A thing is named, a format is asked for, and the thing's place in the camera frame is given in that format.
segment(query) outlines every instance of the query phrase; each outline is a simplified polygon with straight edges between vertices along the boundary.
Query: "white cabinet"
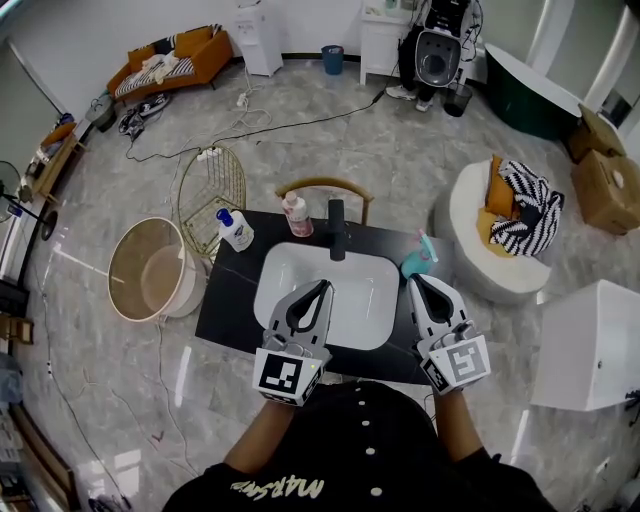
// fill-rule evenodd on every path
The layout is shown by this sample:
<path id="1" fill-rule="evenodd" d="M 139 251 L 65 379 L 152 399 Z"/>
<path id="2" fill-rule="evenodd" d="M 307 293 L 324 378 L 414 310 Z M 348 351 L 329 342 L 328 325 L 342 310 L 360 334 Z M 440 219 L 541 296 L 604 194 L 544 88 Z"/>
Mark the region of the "white cabinet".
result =
<path id="1" fill-rule="evenodd" d="M 367 82 L 367 73 L 399 76 L 398 46 L 409 33 L 411 12 L 398 9 L 398 16 L 387 16 L 384 9 L 364 6 L 360 37 L 360 83 Z"/>
<path id="2" fill-rule="evenodd" d="M 640 388 L 640 294 L 603 280 L 544 308 L 532 404 L 591 411 Z"/>

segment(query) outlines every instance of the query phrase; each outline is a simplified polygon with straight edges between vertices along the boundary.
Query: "black shirt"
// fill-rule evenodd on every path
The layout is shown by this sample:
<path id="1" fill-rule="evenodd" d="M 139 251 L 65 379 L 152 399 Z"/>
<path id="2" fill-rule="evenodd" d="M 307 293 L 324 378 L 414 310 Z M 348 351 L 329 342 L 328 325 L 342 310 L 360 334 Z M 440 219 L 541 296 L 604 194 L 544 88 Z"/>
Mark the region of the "black shirt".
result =
<path id="1" fill-rule="evenodd" d="M 526 472 L 484 449 L 452 463 L 422 408 L 374 382 L 319 385 L 258 474 L 217 464 L 176 491 L 164 510 L 339 504 L 553 510 Z"/>

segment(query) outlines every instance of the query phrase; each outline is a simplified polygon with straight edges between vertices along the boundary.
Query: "striped blanket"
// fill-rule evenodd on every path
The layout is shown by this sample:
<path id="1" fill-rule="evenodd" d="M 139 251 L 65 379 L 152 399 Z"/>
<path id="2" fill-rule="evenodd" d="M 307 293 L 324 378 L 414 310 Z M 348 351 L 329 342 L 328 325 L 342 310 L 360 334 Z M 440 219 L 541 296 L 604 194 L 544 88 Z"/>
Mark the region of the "striped blanket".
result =
<path id="1" fill-rule="evenodd" d="M 514 191 L 520 220 L 494 222 L 490 241 L 514 256 L 535 256 L 549 247 L 558 232 L 564 195 L 552 191 L 546 178 L 520 162 L 503 162 L 499 173 Z"/>

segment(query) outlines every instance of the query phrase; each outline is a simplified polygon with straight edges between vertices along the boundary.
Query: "white sink basin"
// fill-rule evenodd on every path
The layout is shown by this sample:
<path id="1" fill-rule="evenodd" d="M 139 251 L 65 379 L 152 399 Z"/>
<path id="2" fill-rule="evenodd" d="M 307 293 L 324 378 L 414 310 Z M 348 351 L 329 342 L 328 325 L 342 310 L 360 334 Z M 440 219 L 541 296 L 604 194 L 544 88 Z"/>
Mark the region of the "white sink basin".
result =
<path id="1" fill-rule="evenodd" d="M 322 247 L 290 243 L 273 247 L 264 261 L 253 303 L 260 325 L 269 326 L 280 299 L 317 279 L 331 281 L 335 289 L 328 345 L 359 350 L 384 345 L 396 316 L 399 273 L 391 261 L 366 254 L 347 252 L 343 261 L 331 261 L 329 249 Z"/>

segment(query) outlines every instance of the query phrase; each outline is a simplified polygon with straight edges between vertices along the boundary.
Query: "blue-capped bottle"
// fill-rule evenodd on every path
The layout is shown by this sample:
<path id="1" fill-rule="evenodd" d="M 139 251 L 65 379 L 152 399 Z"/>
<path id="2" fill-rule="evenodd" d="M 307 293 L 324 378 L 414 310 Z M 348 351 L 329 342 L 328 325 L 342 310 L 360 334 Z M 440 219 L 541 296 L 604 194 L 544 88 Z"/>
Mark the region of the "blue-capped bottle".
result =
<path id="1" fill-rule="evenodd" d="M 244 251 L 253 242 L 253 229 L 247 224 L 244 215 L 238 210 L 229 212 L 226 208 L 220 208 L 216 213 L 220 221 L 218 233 L 224 238 L 236 252 Z"/>
<path id="2" fill-rule="evenodd" d="M 434 263 L 438 263 L 438 256 L 436 254 L 431 240 L 426 233 L 420 230 L 420 250 L 413 251 L 402 262 L 402 275 L 405 279 L 409 279 L 411 274 L 428 274 L 431 270 L 431 266 Z"/>

